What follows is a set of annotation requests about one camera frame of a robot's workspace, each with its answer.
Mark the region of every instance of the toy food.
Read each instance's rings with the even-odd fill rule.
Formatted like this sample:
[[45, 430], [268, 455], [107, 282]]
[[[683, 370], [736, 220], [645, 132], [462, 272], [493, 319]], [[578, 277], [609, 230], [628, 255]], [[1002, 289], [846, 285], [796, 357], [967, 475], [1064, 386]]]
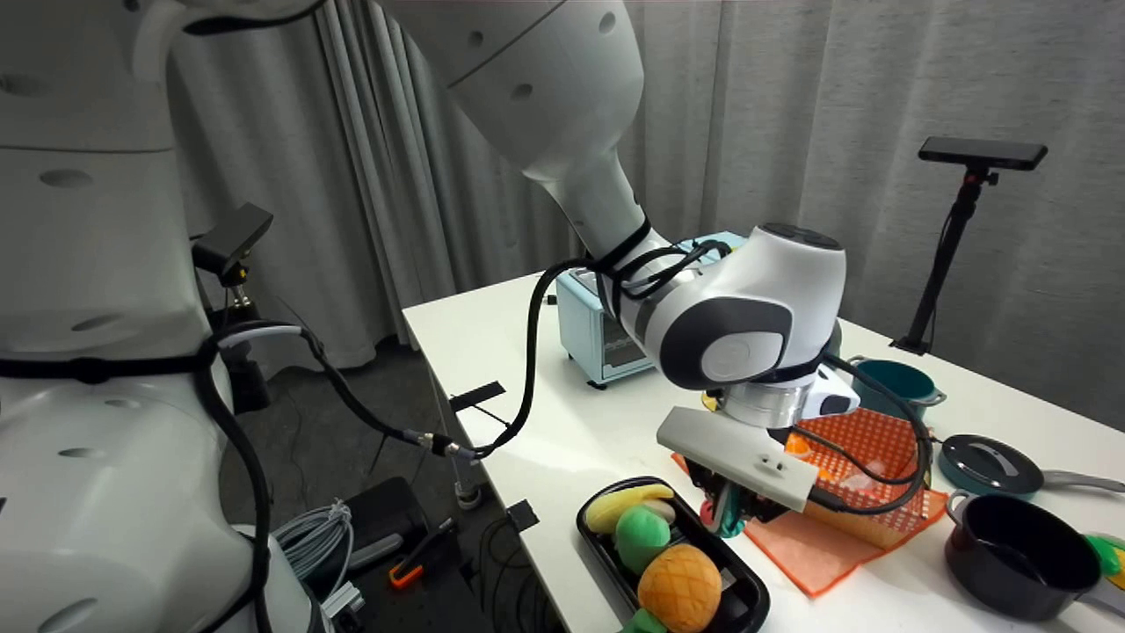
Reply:
[[635, 488], [622, 488], [622, 493], [604, 493], [599, 497], [587, 511], [584, 511], [584, 525], [594, 536], [613, 536], [620, 518], [635, 506], [635, 504], [650, 504], [650, 500], [673, 500], [674, 493], [669, 485], [635, 485]]
[[620, 527], [613, 531], [613, 544], [633, 574], [645, 574], [645, 567], [656, 559], [656, 551], [663, 551], [669, 540], [673, 540], [669, 520], [645, 504], [628, 506], [620, 518]]
[[669, 633], [650, 613], [635, 609], [622, 633]]
[[669, 544], [647, 561], [635, 600], [673, 633], [698, 633], [722, 604], [722, 574], [695, 544]]

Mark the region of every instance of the green object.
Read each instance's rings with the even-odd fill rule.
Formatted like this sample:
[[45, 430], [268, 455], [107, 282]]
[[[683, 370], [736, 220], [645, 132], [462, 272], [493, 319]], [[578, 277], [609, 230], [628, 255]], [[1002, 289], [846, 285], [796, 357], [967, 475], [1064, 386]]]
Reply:
[[622, 633], [663, 633], [663, 627], [650, 613], [635, 609]]
[[738, 485], [722, 485], [716, 506], [715, 506], [715, 536], [716, 538], [736, 538], [745, 531], [745, 506], [749, 497]]
[[911, 415], [922, 418], [923, 407], [947, 401], [947, 393], [936, 386], [930, 376], [893, 357], [857, 357], [854, 393], [860, 397], [865, 407], [874, 407], [895, 418], [906, 415], [904, 407], [911, 407]]
[[673, 527], [661, 512], [647, 506], [628, 506], [620, 518], [620, 527], [613, 531], [613, 544], [620, 547], [620, 559], [639, 577], [656, 551], [663, 551], [673, 540]]
[[1087, 540], [1097, 551], [1102, 574], [1104, 577], [1118, 577], [1120, 574], [1125, 540], [1120, 538], [1106, 538], [1106, 536], [1087, 536]]

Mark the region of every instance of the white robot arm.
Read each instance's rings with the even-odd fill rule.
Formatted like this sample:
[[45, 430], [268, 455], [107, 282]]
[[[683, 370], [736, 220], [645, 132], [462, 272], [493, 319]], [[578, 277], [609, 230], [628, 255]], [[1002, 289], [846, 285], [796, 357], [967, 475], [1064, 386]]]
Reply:
[[[313, 0], [0, 2], [0, 367], [143, 361], [207, 337], [157, 85], [200, 16], [289, 16]], [[756, 230], [722, 266], [683, 266], [633, 199], [614, 144], [645, 68], [622, 0], [382, 0], [449, 96], [565, 210], [604, 300], [679, 386], [661, 442], [803, 506], [816, 470], [765, 430], [839, 403], [816, 373], [845, 251]], [[200, 629], [248, 587], [248, 544], [217, 511], [217, 430], [189, 376], [79, 382], [0, 376], [0, 619], [11, 629]], [[309, 609], [282, 557], [279, 629]], [[248, 609], [226, 629], [253, 629]]]
[[674, 412], [661, 442], [710, 470], [803, 506], [816, 470], [765, 430], [854, 403], [818, 370], [845, 251], [804, 230], [756, 230], [710, 272], [654, 233], [633, 199], [620, 137], [645, 88], [622, 0], [382, 0], [417, 37], [487, 144], [565, 210], [602, 272], [604, 303], [661, 373], [722, 393], [722, 412]]

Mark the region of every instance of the black tray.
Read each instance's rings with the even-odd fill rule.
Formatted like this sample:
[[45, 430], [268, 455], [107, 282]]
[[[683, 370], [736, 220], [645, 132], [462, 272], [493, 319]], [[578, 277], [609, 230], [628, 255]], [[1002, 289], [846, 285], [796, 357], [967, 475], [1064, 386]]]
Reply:
[[[647, 479], [647, 475], [645, 479], [622, 479], [622, 480], [604, 485], [599, 497], [620, 493], [620, 488], [635, 488], [635, 485], [669, 485], [669, 480], [663, 479]], [[604, 559], [613, 577], [626, 587], [626, 593], [635, 604], [639, 577], [620, 559], [620, 551], [613, 544], [613, 536], [602, 538], [584, 525], [584, 512], [599, 497], [589, 497], [578, 511], [578, 531]], [[708, 627], [708, 633], [754, 633], [754, 629], [758, 629], [765, 623], [765, 613], [770, 613], [765, 584], [716, 536], [710, 536], [698, 525], [698, 518], [693, 512], [693, 506], [683, 497], [673, 497], [669, 504], [674, 506], [673, 540], [689, 540], [689, 544], [703, 547], [715, 559], [715, 567], [724, 577], [724, 584], [729, 584], [724, 599], [716, 604], [716, 615]]]

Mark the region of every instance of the white table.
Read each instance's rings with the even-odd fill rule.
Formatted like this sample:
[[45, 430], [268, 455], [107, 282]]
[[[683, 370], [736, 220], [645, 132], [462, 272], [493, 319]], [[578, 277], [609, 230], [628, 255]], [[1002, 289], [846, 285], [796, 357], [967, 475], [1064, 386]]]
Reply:
[[[462, 393], [498, 378], [503, 397], [486, 401], [487, 412], [513, 418], [523, 378], [523, 315], [533, 277], [487, 285], [408, 311], [417, 347], [427, 353], [443, 393]], [[845, 326], [845, 356], [904, 357], [949, 393], [923, 418], [936, 437], [982, 432], [1027, 451], [1043, 466], [1077, 466], [1125, 479], [1125, 432], [1018, 393], [987, 376], [949, 367], [936, 356], [895, 356], [882, 335]], [[584, 557], [578, 536], [581, 504], [602, 485], [628, 475], [669, 479], [679, 497], [698, 506], [698, 493], [656, 445], [654, 430], [673, 403], [698, 403], [698, 393], [679, 390], [656, 373], [589, 390], [559, 343], [559, 311], [540, 311], [539, 332], [539, 397], [529, 430], [487, 458], [486, 470], [503, 504], [529, 500], [539, 527], [523, 531], [523, 544], [540, 570], [570, 629], [620, 629], [613, 600], [620, 587]], [[475, 441], [493, 441], [498, 425], [483, 412], [462, 412], [462, 425]], [[1120, 500], [1037, 493], [1032, 504], [1064, 518], [1080, 531], [1125, 536]], [[916, 536], [906, 547], [857, 570], [831, 593], [810, 600], [791, 579], [749, 540], [729, 544], [770, 587], [770, 619], [764, 629], [1032, 629], [970, 604], [949, 579], [942, 561], [949, 520]], [[1125, 629], [1125, 619], [1089, 604], [1064, 609], [1039, 629]]]

